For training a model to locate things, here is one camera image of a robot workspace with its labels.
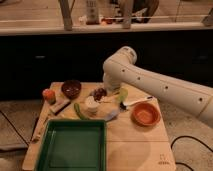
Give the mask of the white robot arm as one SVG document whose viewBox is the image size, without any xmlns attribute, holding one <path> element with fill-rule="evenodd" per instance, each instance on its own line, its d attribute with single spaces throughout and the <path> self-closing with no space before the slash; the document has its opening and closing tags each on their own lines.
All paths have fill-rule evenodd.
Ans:
<svg viewBox="0 0 213 171">
<path fill-rule="evenodd" d="M 115 92 L 122 83 L 129 84 L 179 107 L 213 129 L 213 88 L 142 69 L 136 61 L 135 50 L 123 46 L 103 62 L 108 92 Z"/>
</svg>

